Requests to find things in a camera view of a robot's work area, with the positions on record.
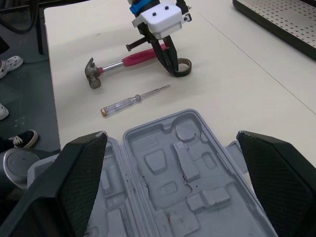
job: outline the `screwdriver handle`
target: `screwdriver handle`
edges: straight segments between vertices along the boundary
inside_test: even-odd
[[[164,44],[161,45],[161,48],[163,50],[166,49],[166,46]],[[129,67],[129,66],[133,66],[142,62],[145,62],[151,58],[155,58],[156,54],[153,48],[145,50],[145,51],[141,51],[138,53],[134,53],[126,58],[123,58],[123,65],[125,67]]]
[[[104,107],[101,109],[101,113],[102,115],[105,116],[110,116],[113,115],[115,113],[117,113],[118,111],[121,111],[127,107],[130,107],[134,104],[136,104],[137,102],[140,102],[140,96],[136,95],[135,97],[130,97],[127,98],[125,100],[119,101],[115,104],[109,105],[107,107]]]

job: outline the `blue band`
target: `blue band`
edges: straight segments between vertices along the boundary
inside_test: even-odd
[[[152,0],[141,0],[137,4],[133,4],[129,9],[133,14],[136,14],[143,6],[150,3]]]

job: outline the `hammer head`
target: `hammer head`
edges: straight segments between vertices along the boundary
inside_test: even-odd
[[[95,67],[93,58],[91,58],[87,63],[87,66],[85,66],[84,73],[92,89],[96,89],[101,86],[100,79],[98,78],[100,76],[100,72],[99,69]]]

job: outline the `black sneaker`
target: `black sneaker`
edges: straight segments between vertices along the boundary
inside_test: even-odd
[[[30,148],[36,143],[38,138],[39,136],[37,132],[29,130],[17,136],[10,137],[8,140],[10,140],[13,143],[14,147]]]

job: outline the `white sneaker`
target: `white sneaker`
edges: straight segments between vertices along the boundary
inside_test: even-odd
[[[3,78],[8,72],[11,72],[23,64],[23,59],[19,56],[11,57],[7,60],[1,60],[2,65],[0,68],[0,79]]]
[[[5,106],[0,104],[0,120],[5,119],[9,115],[9,111]]]

